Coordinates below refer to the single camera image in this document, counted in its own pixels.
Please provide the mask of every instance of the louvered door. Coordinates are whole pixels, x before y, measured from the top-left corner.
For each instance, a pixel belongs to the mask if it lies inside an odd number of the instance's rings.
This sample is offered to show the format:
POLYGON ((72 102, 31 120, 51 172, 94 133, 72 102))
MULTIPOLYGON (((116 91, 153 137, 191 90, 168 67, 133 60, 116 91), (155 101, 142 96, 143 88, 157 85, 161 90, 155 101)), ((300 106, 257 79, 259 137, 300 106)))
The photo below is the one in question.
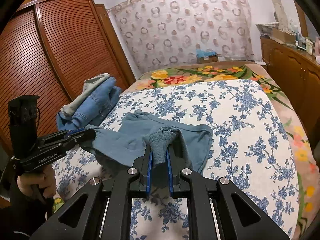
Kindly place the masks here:
POLYGON ((0 36, 0 127, 10 146, 8 102, 20 95, 40 95, 38 135, 56 131, 55 114, 68 104, 39 38, 33 9, 12 19, 0 36))
POLYGON ((50 0, 39 4, 45 34, 59 68, 75 95, 83 81, 109 73, 127 87, 116 68, 89 0, 50 0))

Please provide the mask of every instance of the black cable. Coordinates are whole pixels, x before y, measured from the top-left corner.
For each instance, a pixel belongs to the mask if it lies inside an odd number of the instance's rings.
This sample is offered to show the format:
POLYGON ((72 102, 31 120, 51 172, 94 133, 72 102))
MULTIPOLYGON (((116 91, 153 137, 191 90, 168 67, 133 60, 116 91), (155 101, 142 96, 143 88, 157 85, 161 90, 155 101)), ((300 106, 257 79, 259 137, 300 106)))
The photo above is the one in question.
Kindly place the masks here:
POLYGON ((38 127, 39 127, 39 123, 40 123, 40 109, 39 109, 39 107, 37 107, 37 110, 38 110, 38 112, 39 112, 38 124, 37 124, 37 131, 38 131, 38 127))

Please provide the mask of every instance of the cardboard box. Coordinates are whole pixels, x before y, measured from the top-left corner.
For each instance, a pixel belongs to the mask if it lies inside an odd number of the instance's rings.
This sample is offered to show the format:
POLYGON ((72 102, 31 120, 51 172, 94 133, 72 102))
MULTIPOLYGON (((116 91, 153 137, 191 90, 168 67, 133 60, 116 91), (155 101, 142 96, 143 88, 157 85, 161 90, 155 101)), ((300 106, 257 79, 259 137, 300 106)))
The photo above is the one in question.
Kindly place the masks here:
POLYGON ((277 28, 272 29, 271 37, 281 40, 284 43, 289 43, 289 44, 296 44, 296 35, 291 35, 288 33, 285 33, 282 30, 278 30, 277 28))
POLYGON ((198 64, 212 63, 217 61, 219 61, 218 55, 212 55, 207 57, 197 57, 198 64))

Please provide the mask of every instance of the person's arm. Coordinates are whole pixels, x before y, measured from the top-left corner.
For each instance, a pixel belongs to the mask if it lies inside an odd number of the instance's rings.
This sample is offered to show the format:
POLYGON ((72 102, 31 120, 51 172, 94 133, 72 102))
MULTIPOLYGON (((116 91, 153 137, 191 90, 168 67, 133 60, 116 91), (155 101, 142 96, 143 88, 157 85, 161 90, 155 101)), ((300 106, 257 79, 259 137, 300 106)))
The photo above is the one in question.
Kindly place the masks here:
POLYGON ((46 207, 32 199, 31 185, 45 188, 44 197, 56 193, 54 170, 47 166, 41 174, 23 174, 13 181, 10 188, 10 207, 0 210, 0 238, 28 239, 45 222, 46 207))

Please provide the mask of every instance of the metal screw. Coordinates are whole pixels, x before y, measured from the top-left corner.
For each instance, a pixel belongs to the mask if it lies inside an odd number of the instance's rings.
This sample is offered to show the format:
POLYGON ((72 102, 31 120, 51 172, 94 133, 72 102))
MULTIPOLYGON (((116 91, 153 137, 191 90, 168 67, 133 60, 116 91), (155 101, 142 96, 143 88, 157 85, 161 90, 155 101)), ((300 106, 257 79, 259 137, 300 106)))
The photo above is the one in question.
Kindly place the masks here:
POLYGON ((100 183, 100 179, 99 178, 92 178, 90 179, 90 184, 91 185, 97 185, 100 183))
POLYGON ((220 178, 220 182, 223 185, 227 185, 227 184, 229 184, 230 180, 228 178, 222 177, 222 178, 220 178))
POLYGON ((188 169, 188 168, 185 168, 185 169, 182 170, 182 173, 183 173, 184 175, 189 175, 189 174, 191 174, 191 172, 192 172, 192 170, 190 170, 190 169, 188 169))
POLYGON ((129 173, 130 175, 134 175, 134 174, 136 174, 137 172, 138 172, 138 170, 135 169, 135 168, 130 168, 130 169, 128 169, 128 173, 129 173))

